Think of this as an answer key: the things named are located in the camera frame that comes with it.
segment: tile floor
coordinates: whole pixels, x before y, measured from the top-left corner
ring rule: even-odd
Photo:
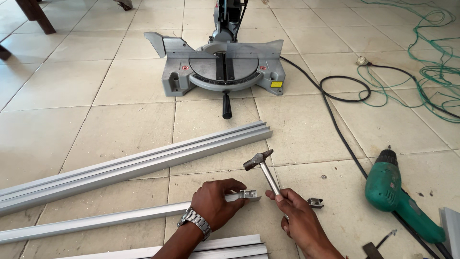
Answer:
[[[44,35],[27,21],[15,0],[0,0],[0,41],[13,56],[0,61],[0,188],[56,175],[125,155],[161,147],[259,119],[273,136],[234,150],[192,161],[0,218],[0,230],[46,224],[190,200],[204,182],[233,177],[263,194],[268,185],[259,169],[242,170],[256,152],[273,148],[269,166],[282,188],[320,197],[316,211],[343,255],[364,258],[361,246],[398,229],[380,249],[385,258],[429,255],[389,214],[365,200],[365,179],[335,132],[321,95],[287,63],[283,96],[254,86],[231,93],[233,118],[221,118],[221,94],[195,88],[184,97],[165,97],[160,77],[164,59],[146,31],[182,36],[203,45],[213,31],[215,0],[133,0],[125,12],[112,0],[43,0],[57,33]],[[438,4],[459,14],[455,0]],[[418,7],[420,12],[430,10]],[[405,52],[415,40],[419,18],[405,10],[367,5],[360,0],[250,0],[241,42],[283,39],[283,56],[320,81],[330,75],[358,77],[358,55],[415,75],[424,66]],[[431,37],[459,35],[457,22]],[[448,42],[459,48],[458,41]],[[438,59],[429,44],[413,48],[417,57]],[[450,61],[459,67],[458,60]],[[402,74],[372,69],[384,85]],[[460,83],[459,78],[450,78]],[[445,91],[425,85],[430,95]],[[324,88],[356,98],[361,87],[331,80]],[[420,99],[410,82],[389,91],[408,105]],[[371,103],[382,102],[372,95]],[[423,107],[390,101],[382,108],[330,102],[338,126],[366,170],[381,149],[399,155],[403,187],[438,222],[438,208],[460,211],[460,124],[442,121]],[[279,227],[282,218],[266,198],[244,207],[211,238],[261,234],[271,259],[298,259],[295,244]],[[53,259],[162,245],[178,217],[0,245],[6,259]]]

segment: forearm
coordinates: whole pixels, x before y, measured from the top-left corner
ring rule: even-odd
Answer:
[[[152,259],[187,259],[203,237],[203,232],[188,222],[177,229]]]
[[[318,244],[309,249],[301,249],[306,259],[343,259],[337,249],[330,243]]]

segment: wristwatch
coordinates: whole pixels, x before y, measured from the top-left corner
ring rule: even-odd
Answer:
[[[182,226],[183,224],[187,223],[187,221],[191,221],[197,225],[201,231],[203,231],[204,238],[203,241],[205,241],[209,235],[211,234],[211,227],[207,223],[207,221],[200,216],[198,213],[196,213],[192,207],[188,208],[185,214],[182,216],[180,219],[179,223],[177,223],[177,227]]]

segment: miter saw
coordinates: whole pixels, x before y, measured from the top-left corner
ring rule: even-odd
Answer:
[[[232,117],[231,91],[255,84],[272,94],[283,94],[284,70],[280,62],[283,40],[239,43],[237,36],[248,0],[218,0],[216,29],[208,44],[192,49],[182,38],[146,32],[158,55],[167,61],[161,81],[166,96],[184,96],[199,86],[224,94],[222,117]]]

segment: black handle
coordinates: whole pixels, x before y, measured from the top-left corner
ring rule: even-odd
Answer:
[[[226,120],[231,118],[230,97],[227,93],[224,94],[222,106],[222,117]]]

